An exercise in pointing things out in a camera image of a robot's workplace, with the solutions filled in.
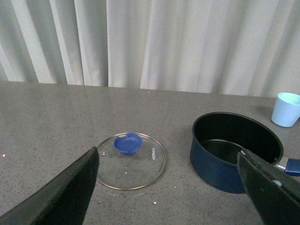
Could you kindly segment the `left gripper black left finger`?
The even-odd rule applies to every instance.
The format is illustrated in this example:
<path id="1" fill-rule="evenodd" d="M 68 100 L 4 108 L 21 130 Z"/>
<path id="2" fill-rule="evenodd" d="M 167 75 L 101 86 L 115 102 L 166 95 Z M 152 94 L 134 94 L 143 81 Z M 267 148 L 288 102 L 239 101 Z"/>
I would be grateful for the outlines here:
<path id="1" fill-rule="evenodd" d="M 92 147 L 35 194 L 5 213 L 2 225 L 81 225 L 95 187 L 99 154 Z"/>

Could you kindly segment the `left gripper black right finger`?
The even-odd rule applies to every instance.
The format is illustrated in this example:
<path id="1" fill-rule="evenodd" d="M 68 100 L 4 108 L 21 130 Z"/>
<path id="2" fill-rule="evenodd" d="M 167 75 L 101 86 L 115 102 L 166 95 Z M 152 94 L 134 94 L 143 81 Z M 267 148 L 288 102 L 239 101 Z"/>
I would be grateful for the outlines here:
<path id="1" fill-rule="evenodd" d="M 300 183 L 249 150 L 241 150 L 237 159 L 243 186 L 263 223 L 298 225 Z"/>

